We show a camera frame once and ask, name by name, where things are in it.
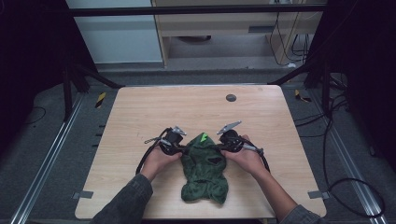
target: floor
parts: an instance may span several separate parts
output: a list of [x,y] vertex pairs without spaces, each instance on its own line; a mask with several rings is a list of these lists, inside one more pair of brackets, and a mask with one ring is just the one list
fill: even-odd
[[[170,51],[169,64],[160,69],[141,69],[136,72],[103,73],[116,82],[131,86],[139,85],[200,85],[227,83],[267,83],[286,75],[293,66],[302,62],[278,65],[272,56],[266,39],[262,35],[249,36],[212,36],[208,41],[200,37],[174,38]],[[296,124],[304,123],[320,114],[319,89],[306,90],[301,75],[285,84],[282,90]],[[91,89],[88,94],[74,90],[73,98],[82,98],[76,119],[68,130],[67,137],[60,143],[61,149],[55,154],[56,160],[50,165],[39,194],[29,208],[28,220],[33,223],[75,223],[77,201],[76,192],[83,188],[90,170],[103,125],[106,124],[117,90],[89,79]],[[295,90],[305,99],[296,99]],[[100,109],[95,108],[98,95],[105,91],[106,99]],[[332,90],[332,97],[340,94]],[[19,208],[43,161],[46,160],[54,139],[62,128],[64,110],[62,86],[43,91],[35,98],[35,108],[12,145],[12,154],[2,162],[0,170],[0,223],[8,223]],[[332,130],[323,147],[326,120],[318,119],[297,128],[310,162],[319,189],[326,191],[323,175],[323,153],[326,153],[328,177],[330,182],[346,176],[358,176],[377,189],[385,199],[387,210],[380,219],[357,216],[341,206],[334,197],[324,200],[328,209],[326,218],[331,223],[396,223],[396,175],[383,158],[372,157],[369,146],[362,135],[359,125],[348,112],[347,105],[333,112]],[[350,164],[358,170],[351,171]],[[370,200],[359,193],[366,187],[360,184],[345,183],[334,190],[347,205],[364,212],[361,202]]]

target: white cabinet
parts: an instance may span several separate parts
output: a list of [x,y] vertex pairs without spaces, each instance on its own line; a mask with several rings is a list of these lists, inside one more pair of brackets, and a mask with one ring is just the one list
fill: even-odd
[[[70,8],[151,7],[149,0],[66,0]],[[163,64],[153,16],[76,17],[99,70]]]
[[[151,0],[155,7],[174,6],[223,6],[223,5],[267,5],[274,0]],[[305,4],[326,3],[327,0],[281,0],[283,3]],[[282,13],[214,13],[194,15],[158,15],[156,22],[159,39],[166,64],[172,36],[186,35],[246,35],[253,28],[271,39],[276,60],[285,63],[293,38],[297,34],[314,34],[321,12]]]

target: green plush toy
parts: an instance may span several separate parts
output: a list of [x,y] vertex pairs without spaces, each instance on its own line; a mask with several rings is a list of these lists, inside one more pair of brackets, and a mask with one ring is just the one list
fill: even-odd
[[212,199],[223,204],[227,198],[228,183],[223,175],[227,163],[216,144],[206,133],[201,133],[186,145],[181,157],[187,184],[181,190],[181,199],[191,202]]

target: hand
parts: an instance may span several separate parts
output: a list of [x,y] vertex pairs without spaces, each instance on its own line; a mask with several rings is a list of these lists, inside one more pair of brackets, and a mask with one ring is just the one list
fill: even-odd
[[160,146],[156,146],[146,158],[140,174],[144,175],[151,182],[167,164],[177,161],[180,157],[181,152],[173,156],[168,156],[163,153]]
[[[249,140],[247,135],[243,135],[242,137]],[[261,172],[262,169],[266,170],[260,155],[255,151],[242,148],[239,152],[229,152],[222,150],[221,153],[225,156],[225,158],[238,163],[242,169],[251,175]]]

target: black cable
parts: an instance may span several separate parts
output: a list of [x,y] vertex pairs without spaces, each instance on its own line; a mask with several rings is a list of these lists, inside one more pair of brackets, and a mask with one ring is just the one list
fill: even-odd
[[341,76],[341,80],[338,80],[336,77],[330,75],[330,79],[331,79],[332,83],[336,86],[336,89],[342,90],[342,91],[347,90],[347,85],[344,83],[343,76]]
[[295,126],[296,126],[296,127],[305,126],[305,125],[307,125],[307,124],[313,123],[313,122],[315,122],[315,121],[317,121],[317,120],[323,118],[324,116],[325,116],[325,114],[322,114],[322,115],[320,115],[320,116],[317,117],[317,118],[311,119],[311,120],[309,120],[309,121],[307,121],[307,122],[305,122],[305,123],[296,124]]
[[[275,24],[274,24],[274,29],[273,29],[273,31],[272,31],[272,33],[271,33],[271,35],[270,35],[270,39],[269,39],[271,51],[273,52],[274,56],[275,56],[276,54],[275,54],[275,51],[274,51],[274,49],[273,49],[273,47],[272,47],[272,37],[273,37],[273,33],[274,33],[274,31],[275,31],[276,29],[277,29],[277,32],[278,32],[278,34],[279,34],[279,39],[280,39],[280,42],[281,42],[281,44],[282,44],[282,49],[283,49],[283,52],[284,52],[286,58],[288,58],[292,63],[300,62],[301,60],[294,60],[294,59],[291,59],[291,58],[288,56],[288,53],[286,52],[286,47],[285,47],[285,44],[284,44],[284,42],[283,42],[283,38],[282,38],[282,35],[280,34],[280,29],[279,29],[279,12],[276,13],[276,21],[275,21]],[[276,63],[277,63],[278,65],[281,65],[281,66],[287,65],[287,64],[283,64],[283,63],[278,62],[276,57],[275,57],[275,61],[276,61]]]
[[[328,121],[328,123],[327,123],[326,130],[325,130],[325,133],[324,133],[324,136],[323,136],[323,145],[322,145],[322,147],[323,147],[323,149],[322,149],[322,150],[323,150],[322,165],[323,165],[323,174],[324,174],[324,178],[325,178],[326,185],[327,185],[327,188],[328,188],[327,191],[330,192],[330,193],[332,194],[332,196],[334,197],[334,199],[335,199],[337,202],[339,202],[339,203],[340,203],[341,205],[343,205],[347,210],[349,210],[350,212],[352,212],[352,213],[354,213],[354,214],[356,214],[356,215],[358,215],[358,216],[367,217],[367,218],[381,217],[381,216],[385,213],[385,209],[386,209],[385,201],[384,201],[384,199],[381,197],[381,195],[379,194],[379,192],[378,192],[373,186],[371,186],[369,183],[367,183],[367,182],[365,182],[365,181],[362,181],[362,180],[360,180],[360,179],[357,179],[357,178],[341,178],[341,179],[335,181],[334,183],[330,184],[329,177],[328,177],[328,175],[327,175],[327,168],[326,168],[326,142],[327,142],[327,134],[329,133],[330,128],[332,127],[332,112],[334,111],[334,109],[335,109],[337,106],[343,105],[343,104],[345,103],[345,100],[344,100],[344,101],[338,103],[337,105],[333,105],[334,102],[335,102],[335,99],[338,98],[339,96],[335,97],[334,100],[332,101],[332,105],[331,105],[331,107],[330,107],[331,113],[330,113],[329,116],[328,116],[329,121]],[[347,206],[347,205],[346,205],[338,196],[336,196],[336,194],[332,191],[332,189],[333,189],[335,186],[337,186],[337,185],[339,185],[339,184],[341,184],[341,183],[347,182],[347,181],[356,181],[356,182],[362,183],[363,185],[366,185],[367,187],[369,187],[369,188],[378,196],[378,198],[380,199],[380,201],[381,201],[381,204],[380,204],[381,211],[380,211],[378,214],[375,214],[375,215],[367,215],[367,214],[361,213],[361,212],[359,212],[359,211],[357,211],[357,210],[355,210],[355,209],[352,209],[350,206]]]
[[303,48],[303,64],[306,61],[306,56],[308,55],[308,49],[309,49],[309,35],[305,35],[305,42],[304,42],[304,48]]
[[295,56],[303,56],[302,54],[296,54],[295,53],[295,52],[301,52],[302,51],[301,49],[294,49],[294,45],[295,45],[295,43],[297,41],[297,38],[300,39],[300,35],[296,35],[294,37],[293,43],[291,44],[291,53],[294,54]]
[[166,132],[169,132],[170,130],[172,130],[172,129],[171,128],[167,128],[167,129],[163,130],[163,132],[160,134],[160,136],[158,136],[156,138],[153,138],[153,139],[150,139],[150,140],[155,140],[155,141],[151,145],[151,147],[148,148],[148,150],[146,151],[145,155],[142,157],[142,160],[140,160],[139,164],[137,165],[136,172],[135,172],[136,175],[138,175],[140,173],[140,170],[142,169],[143,164],[146,161],[146,158],[149,156],[149,154],[151,153],[152,149],[154,149],[158,145],[158,142],[162,139],[163,134],[166,133]]
[[[246,144],[250,145],[251,147],[257,148],[256,146],[253,145],[252,142],[250,142],[249,140],[243,138],[242,136],[239,136],[239,139],[242,140],[243,143],[246,143]],[[265,157],[264,157],[264,151],[263,151],[263,149],[262,149],[262,148],[261,148],[261,149],[258,149],[258,148],[257,148],[256,152],[258,152],[259,155],[260,155],[260,158],[262,158],[262,163],[264,164],[265,169],[266,169],[268,172],[271,173],[270,166],[268,165],[268,161],[267,161],[267,159],[265,159]]]
[[324,133],[323,134],[318,134],[318,135],[299,135],[299,137],[301,137],[301,138],[310,138],[310,137],[321,137],[323,135],[324,135]]
[[33,120],[33,121],[26,122],[26,123],[24,123],[24,124],[34,124],[34,123],[38,122],[39,120],[43,119],[44,116],[46,116],[46,114],[47,114],[46,108],[44,108],[44,107],[42,107],[42,106],[34,106],[33,109],[42,109],[42,110],[43,110],[43,114],[41,115],[40,118],[38,118],[38,119],[36,119],[36,120]]
[[341,74],[341,76],[340,76],[340,78],[341,78],[341,83],[344,85],[344,86],[346,86],[347,87],[347,79],[346,79],[346,84],[345,84],[345,82],[344,82],[344,79],[343,79],[343,76],[345,76],[345,74],[344,73],[340,73]]
[[316,114],[316,115],[310,115],[310,116],[302,118],[302,119],[294,119],[293,121],[295,122],[295,121],[300,121],[300,120],[304,120],[304,119],[310,119],[310,118],[313,118],[313,117],[316,117],[316,116],[322,116],[322,115],[324,115],[324,114],[320,113],[320,114]]

